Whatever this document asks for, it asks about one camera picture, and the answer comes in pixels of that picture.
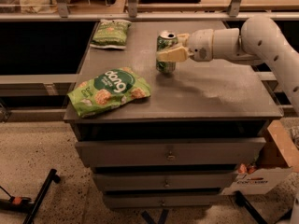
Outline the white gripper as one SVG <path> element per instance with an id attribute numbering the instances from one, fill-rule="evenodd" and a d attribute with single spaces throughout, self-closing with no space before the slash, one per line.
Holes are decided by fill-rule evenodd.
<path id="1" fill-rule="evenodd" d="M 157 51 L 156 58 L 170 63 L 184 62 L 189 57 L 196 62 L 209 62 L 213 58 L 213 35 L 212 29 L 198 30 L 191 35 L 177 34 L 179 44 Z"/>

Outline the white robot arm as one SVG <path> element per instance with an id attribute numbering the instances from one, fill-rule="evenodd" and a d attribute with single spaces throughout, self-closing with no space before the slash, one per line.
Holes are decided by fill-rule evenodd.
<path id="1" fill-rule="evenodd" d="M 179 34 L 178 43 L 156 51 L 159 62 L 182 63 L 187 59 L 209 62 L 266 63 L 295 112 L 299 113 L 299 53 L 276 23 L 264 15 L 247 19 L 241 28 L 197 30 Z"/>

